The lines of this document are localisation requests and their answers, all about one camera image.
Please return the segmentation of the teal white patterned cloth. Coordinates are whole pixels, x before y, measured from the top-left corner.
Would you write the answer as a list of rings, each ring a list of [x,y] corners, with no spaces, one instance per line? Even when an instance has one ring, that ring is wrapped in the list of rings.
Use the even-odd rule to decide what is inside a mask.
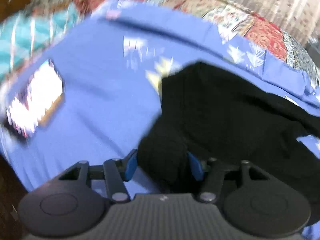
[[[80,20],[76,6],[71,3],[67,9],[50,16],[26,16],[20,11],[1,22],[1,80]]]

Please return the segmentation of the blue patterned bed sheet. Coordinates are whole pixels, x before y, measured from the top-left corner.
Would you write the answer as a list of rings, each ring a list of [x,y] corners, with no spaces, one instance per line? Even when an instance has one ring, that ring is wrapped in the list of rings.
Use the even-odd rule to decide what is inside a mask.
[[[63,79],[64,100],[23,140],[5,124],[6,107],[47,59]],[[138,160],[124,183],[131,201],[108,199],[103,163],[138,153],[162,112],[162,79],[198,62],[319,118],[319,87],[268,50],[189,14],[107,0],[25,68],[5,96],[1,154],[27,189],[17,208],[26,239],[319,238],[319,203],[248,160],[221,161],[217,203],[197,200],[196,180],[195,191],[163,189]]]

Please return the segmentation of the red floral patchwork quilt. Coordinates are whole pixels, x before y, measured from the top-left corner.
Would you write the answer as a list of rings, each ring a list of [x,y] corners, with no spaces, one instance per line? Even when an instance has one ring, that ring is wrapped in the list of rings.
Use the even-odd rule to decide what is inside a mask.
[[[31,0],[25,7],[27,14],[47,15],[75,3],[82,14],[89,14],[104,0]],[[306,45],[248,8],[230,0],[141,0],[193,14],[218,24],[253,41],[290,67],[305,71],[311,81],[319,83],[319,64],[311,58]]]

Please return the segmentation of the black pants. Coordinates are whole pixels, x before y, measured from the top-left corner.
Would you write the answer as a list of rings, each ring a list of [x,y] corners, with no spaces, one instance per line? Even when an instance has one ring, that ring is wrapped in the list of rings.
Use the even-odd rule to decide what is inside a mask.
[[[162,112],[138,146],[138,165],[163,189],[195,191],[189,155],[248,160],[319,203],[319,160],[298,137],[319,118],[224,69],[198,62],[161,81]]]

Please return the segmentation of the smartphone with lit screen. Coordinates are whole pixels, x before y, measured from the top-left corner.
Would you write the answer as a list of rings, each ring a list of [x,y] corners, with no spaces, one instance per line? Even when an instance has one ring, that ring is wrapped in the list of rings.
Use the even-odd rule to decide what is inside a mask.
[[[6,107],[7,127],[20,139],[45,126],[64,100],[64,83],[51,59],[44,61]]]

